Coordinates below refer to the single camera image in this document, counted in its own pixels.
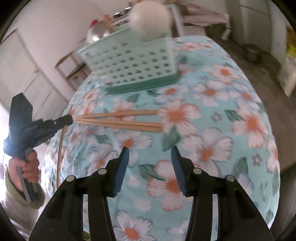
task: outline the sleeve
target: sleeve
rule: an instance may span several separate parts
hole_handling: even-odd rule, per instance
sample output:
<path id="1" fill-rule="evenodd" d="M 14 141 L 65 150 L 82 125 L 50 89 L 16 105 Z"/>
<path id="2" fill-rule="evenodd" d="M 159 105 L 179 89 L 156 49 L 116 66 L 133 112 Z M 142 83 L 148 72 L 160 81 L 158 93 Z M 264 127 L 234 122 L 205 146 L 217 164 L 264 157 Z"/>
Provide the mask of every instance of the sleeve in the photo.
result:
<path id="1" fill-rule="evenodd" d="M 1 201 L 1 204 L 15 228 L 28 240 L 35 222 L 37 221 L 38 209 L 44 204 L 44 192 L 38 184 L 40 201 L 27 203 L 10 181 L 8 169 L 5 171 L 4 179 L 6 192 L 5 198 Z"/>

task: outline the door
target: door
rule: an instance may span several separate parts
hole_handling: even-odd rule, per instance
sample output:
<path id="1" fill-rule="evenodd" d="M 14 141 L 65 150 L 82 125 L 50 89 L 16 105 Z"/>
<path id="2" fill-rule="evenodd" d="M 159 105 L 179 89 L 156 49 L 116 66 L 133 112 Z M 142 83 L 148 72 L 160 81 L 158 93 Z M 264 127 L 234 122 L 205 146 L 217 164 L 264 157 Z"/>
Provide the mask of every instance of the door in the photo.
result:
<path id="1" fill-rule="evenodd" d="M 0 45 L 0 100 L 7 110 L 20 92 L 33 105 L 34 120 L 56 119 L 67 105 L 13 32 Z"/>

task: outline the white cabinet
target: white cabinet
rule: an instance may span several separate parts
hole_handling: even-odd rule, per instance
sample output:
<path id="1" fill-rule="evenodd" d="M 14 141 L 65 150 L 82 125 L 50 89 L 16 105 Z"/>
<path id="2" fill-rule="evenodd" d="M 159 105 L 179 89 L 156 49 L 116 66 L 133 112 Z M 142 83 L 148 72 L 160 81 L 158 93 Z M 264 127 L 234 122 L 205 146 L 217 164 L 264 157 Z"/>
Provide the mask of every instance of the white cabinet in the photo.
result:
<path id="1" fill-rule="evenodd" d="M 0 45 L 0 100 L 9 110 L 13 96 L 24 93 L 33 105 L 33 119 L 56 119 L 67 102 L 28 55 L 17 32 Z"/>
<path id="2" fill-rule="evenodd" d="M 271 48 L 269 0 L 226 0 L 232 38 L 242 45 L 254 44 L 263 51 Z"/>

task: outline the concrete floor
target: concrete floor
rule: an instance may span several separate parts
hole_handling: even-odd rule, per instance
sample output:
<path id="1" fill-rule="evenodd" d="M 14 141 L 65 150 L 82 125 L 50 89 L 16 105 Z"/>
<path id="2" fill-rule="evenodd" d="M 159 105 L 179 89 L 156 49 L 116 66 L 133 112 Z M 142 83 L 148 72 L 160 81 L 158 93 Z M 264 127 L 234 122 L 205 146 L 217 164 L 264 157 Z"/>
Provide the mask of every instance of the concrete floor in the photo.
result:
<path id="1" fill-rule="evenodd" d="M 262 100 L 272 127 L 279 152 L 281 172 L 296 163 L 296 91 L 288 98 L 276 80 L 280 64 L 269 54 L 262 65 L 253 64 L 242 56 L 242 48 L 233 40 L 215 41 L 228 52 L 243 70 Z"/>

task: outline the black handle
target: black handle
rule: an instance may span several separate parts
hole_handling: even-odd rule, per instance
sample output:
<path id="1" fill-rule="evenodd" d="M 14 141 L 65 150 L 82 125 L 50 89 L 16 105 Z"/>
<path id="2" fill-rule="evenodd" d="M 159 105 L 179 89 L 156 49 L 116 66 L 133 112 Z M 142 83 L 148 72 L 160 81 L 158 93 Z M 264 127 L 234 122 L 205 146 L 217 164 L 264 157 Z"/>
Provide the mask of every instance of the black handle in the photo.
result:
<path id="1" fill-rule="evenodd" d="M 33 150 L 33 148 L 28 148 L 27 150 L 25 150 L 18 157 L 21 158 L 24 161 L 27 161 L 27 157 L 30 155 L 32 150 Z M 28 203 L 39 201 L 37 184 L 36 183 L 31 183 L 27 179 L 23 178 L 23 176 L 22 176 L 22 168 L 21 167 L 17 167 L 17 173 L 18 173 L 19 178 L 20 178 L 20 183 L 22 184 L 22 189 L 23 189 L 23 192 L 25 194 L 26 201 Z"/>

